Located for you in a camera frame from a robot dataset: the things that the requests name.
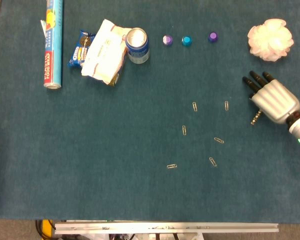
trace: oreo package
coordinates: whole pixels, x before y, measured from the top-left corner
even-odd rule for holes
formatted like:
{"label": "oreo package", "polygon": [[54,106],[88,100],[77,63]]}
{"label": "oreo package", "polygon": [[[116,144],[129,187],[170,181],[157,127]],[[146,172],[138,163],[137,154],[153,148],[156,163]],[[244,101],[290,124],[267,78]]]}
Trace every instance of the oreo package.
{"label": "oreo package", "polygon": [[83,67],[87,52],[95,36],[95,34],[84,32],[82,30],[80,31],[79,40],[76,43],[72,58],[68,63],[69,67]]}

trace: paper clip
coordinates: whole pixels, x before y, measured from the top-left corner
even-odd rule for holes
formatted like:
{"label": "paper clip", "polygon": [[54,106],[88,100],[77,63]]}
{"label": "paper clip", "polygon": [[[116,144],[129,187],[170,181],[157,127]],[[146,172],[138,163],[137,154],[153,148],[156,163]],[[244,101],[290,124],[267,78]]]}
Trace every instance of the paper clip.
{"label": "paper clip", "polygon": [[185,125],[182,126],[182,132],[183,132],[183,135],[187,135],[187,130],[186,130]]}
{"label": "paper clip", "polygon": [[228,101],[224,101],[224,109],[226,111],[229,111],[229,102]]}
{"label": "paper clip", "polygon": [[192,103],[192,106],[193,106],[193,110],[194,110],[195,112],[197,112],[197,111],[198,111],[198,108],[197,108],[197,103],[196,103],[195,101]]}
{"label": "paper clip", "polygon": [[178,167],[177,164],[170,164],[166,166],[167,169],[175,169],[177,167]]}
{"label": "paper clip", "polygon": [[217,141],[218,143],[220,143],[220,144],[224,144],[225,143],[225,141],[223,141],[222,139],[220,139],[220,138],[218,138],[218,137],[214,137],[213,138],[215,141]]}
{"label": "paper clip", "polygon": [[216,168],[217,164],[216,164],[215,160],[213,159],[213,157],[209,157],[209,160],[212,163],[212,165]]}

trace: soda can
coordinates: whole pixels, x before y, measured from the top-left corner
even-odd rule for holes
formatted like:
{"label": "soda can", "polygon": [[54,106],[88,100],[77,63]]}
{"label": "soda can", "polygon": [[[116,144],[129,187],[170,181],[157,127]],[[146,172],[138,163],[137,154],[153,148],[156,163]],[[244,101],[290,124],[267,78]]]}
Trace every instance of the soda can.
{"label": "soda can", "polygon": [[149,40],[141,28],[132,28],[125,36],[128,57],[135,64],[143,64],[150,56]]}
{"label": "soda can", "polygon": [[63,0],[46,1],[43,85],[48,89],[61,87],[62,8]]}

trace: light purple bottle cap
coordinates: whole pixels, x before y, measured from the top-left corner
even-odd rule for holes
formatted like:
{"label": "light purple bottle cap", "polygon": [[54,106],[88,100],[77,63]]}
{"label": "light purple bottle cap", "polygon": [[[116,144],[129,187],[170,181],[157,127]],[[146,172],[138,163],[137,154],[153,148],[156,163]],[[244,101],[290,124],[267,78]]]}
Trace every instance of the light purple bottle cap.
{"label": "light purple bottle cap", "polygon": [[170,36],[170,35],[164,35],[164,36],[163,36],[163,39],[162,39],[163,44],[166,45],[166,46],[172,45],[173,40],[174,40],[174,39],[173,39],[172,36]]}
{"label": "light purple bottle cap", "polygon": [[209,34],[209,41],[211,42],[211,43],[215,43],[216,41],[218,41],[218,34],[216,33],[216,32],[211,32],[210,34]]}

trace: dark teal cloth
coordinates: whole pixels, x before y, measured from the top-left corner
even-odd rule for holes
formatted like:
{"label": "dark teal cloth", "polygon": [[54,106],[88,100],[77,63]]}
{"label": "dark teal cloth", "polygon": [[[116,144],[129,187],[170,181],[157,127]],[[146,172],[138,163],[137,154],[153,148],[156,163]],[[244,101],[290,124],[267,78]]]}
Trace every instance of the dark teal cloth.
{"label": "dark teal cloth", "polygon": [[[59,90],[43,86],[45,16],[44,0],[1,1],[0,218],[300,223],[300,144],[265,116],[250,125],[242,83],[267,71],[300,100],[300,0],[65,0]],[[294,39],[275,63],[247,38],[271,18]],[[149,37],[114,88],[67,67],[104,19]]]}

